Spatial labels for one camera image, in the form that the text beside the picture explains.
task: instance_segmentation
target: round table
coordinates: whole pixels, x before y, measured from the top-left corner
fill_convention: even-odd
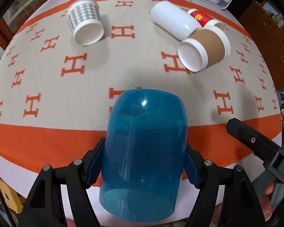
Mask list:
[[[150,21],[162,0],[95,0],[105,35],[91,46],[75,43],[67,8],[75,0],[49,0],[19,29],[0,61],[0,177],[24,197],[45,164],[66,166],[105,136],[110,111],[128,89],[168,91],[186,108],[188,142],[205,159],[251,180],[263,170],[251,150],[226,133],[236,117],[281,144],[281,117],[273,81],[249,34],[227,11],[198,0],[168,0],[221,20],[231,54],[201,72],[189,72],[177,57],[179,41]],[[72,218],[66,186],[66,217]],[[88,190],[104,226],[147,226],[118,219]],[[189,216],[198,190],[183,177],[175,213],[154,224]],[[223,187],[217,204],[223,199]]]

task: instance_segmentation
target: yellow stool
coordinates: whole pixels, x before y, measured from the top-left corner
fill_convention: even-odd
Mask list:
[[[17,214],[21,213],[23,209],[22,204],[25,202],[25,198],[22,196],[18,197],[17,192],[1,179],[0,190],[8,208],[14,210]]]

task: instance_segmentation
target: yellow logo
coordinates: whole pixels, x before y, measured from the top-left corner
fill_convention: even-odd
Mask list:
[[[203,17],[202,17],[202,15],[201,15],[201,14],[197,14],[197,15],[195,16],[195,19],[196,19],[196,20],[202,20],[202,19],[203,19]]]

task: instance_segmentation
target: metal bolt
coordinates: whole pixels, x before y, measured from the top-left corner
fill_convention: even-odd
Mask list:
[[[81,159],[75,159],[75,160],[73,161],[73,164],[76,165],[76,166],[80,165],[81,163],[82,163],[82,160],[81,160]]]
[[[43,167],[43,170],[47,172],[50,168],[51,168],[50,165],[45,165],[45,166]]]
[[[236,166],[236,170],[237,170],[238,172],[241,172],[241,171],[243,171],[243,167],[241,167],[240,165],[237,165],[237,166]]]
[[[213,162],[209,159],[205,160],[204,161],[204,164],[207,165],[207,166],[211,166],[213,164]]]

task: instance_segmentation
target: clear plastic container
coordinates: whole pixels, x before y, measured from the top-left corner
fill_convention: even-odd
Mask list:
[[[133,222],[169,217],[181,182],[186,136],[179,97],[150,89],[121,94],[108,123],[101,205]]]

